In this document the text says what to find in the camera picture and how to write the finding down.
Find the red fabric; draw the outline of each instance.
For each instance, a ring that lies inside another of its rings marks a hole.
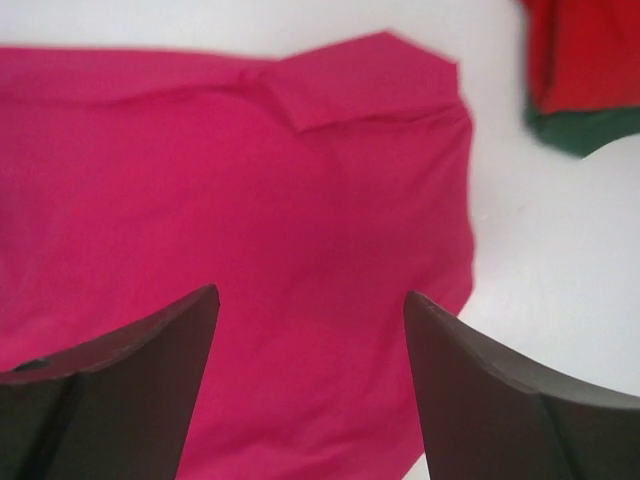
[[[521,0],[528,82],[542,113],[640,106],[638,0]]]
[[[282,61],[0,50],[0,367],[215,283],[179,478],[401,478],[402,304],[471,289],[456,67],[382,33]]]

